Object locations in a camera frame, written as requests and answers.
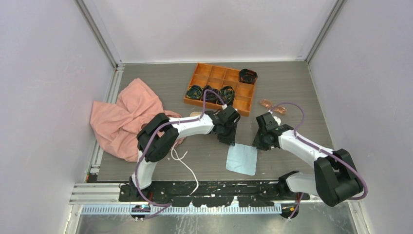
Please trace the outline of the pink glasses case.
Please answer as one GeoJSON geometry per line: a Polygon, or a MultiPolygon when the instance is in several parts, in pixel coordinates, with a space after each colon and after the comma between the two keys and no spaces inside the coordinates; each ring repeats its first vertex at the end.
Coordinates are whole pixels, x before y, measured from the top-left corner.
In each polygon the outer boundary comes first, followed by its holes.
{"type": "Polygon", "coordinates": [[[191,112],[190,113],[190,117],[196,117],[196,116],[200,116],[203,112],[191,112]]]}

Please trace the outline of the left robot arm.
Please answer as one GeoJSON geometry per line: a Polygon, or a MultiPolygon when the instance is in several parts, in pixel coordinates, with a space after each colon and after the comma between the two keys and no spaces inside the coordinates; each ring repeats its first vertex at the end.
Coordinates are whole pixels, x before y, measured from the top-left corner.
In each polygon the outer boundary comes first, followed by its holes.
{"type": "Polygon", "coordinates": [[[157,114],[137,135],[137,165],[130,177],[131,196],[138,202],[149,197],[157,162],[164,159],[178,140],[194,135],[216,134],[219,142],[234,145],[241,115],[231,105],[196,116],[174,118],[157,114]]]}

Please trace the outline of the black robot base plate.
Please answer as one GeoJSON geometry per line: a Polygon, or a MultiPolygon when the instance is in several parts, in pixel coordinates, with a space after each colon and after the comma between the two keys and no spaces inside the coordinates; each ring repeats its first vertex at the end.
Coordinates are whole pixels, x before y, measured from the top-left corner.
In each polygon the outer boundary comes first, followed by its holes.
{"type": "Polygon", "coordinates": [[[120,202],[148,202],[157,207],[267,207],[278,201],[297,201],[300,195],[278,186],[276,180],[153,181],[138,192],[129,181],[119,184],[120,202]]]}

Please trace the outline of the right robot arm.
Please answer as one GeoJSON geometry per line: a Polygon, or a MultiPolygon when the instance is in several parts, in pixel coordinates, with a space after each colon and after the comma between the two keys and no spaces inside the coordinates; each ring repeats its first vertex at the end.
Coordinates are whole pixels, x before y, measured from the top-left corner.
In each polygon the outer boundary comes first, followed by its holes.
{"type": "Polygon", "coordinates": [[[297,193],[318,196],[334,207],[350,200],[364,198],[365,181],[359,175],[350,153],[344,149],[322,147],[300,135],[293,127],[280,125],[271,112],[256,117],[258,130],[253,146],[258,150],[282,149],[297,156],[312,167],[312,174],[291,171],[279,177],[277,191],[284,200],[297,193]]]}

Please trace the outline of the light blue cleaning cloth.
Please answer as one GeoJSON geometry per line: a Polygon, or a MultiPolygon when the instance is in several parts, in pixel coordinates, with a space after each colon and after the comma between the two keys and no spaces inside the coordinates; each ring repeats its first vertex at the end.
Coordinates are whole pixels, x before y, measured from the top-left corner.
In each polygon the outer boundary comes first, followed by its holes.
{"type": "Polygon", "coordinates": [[[254,176],[256,174],[257,155],[257,148],[236,143],[229,146],[225,167],[228,171],[254,176]]]}

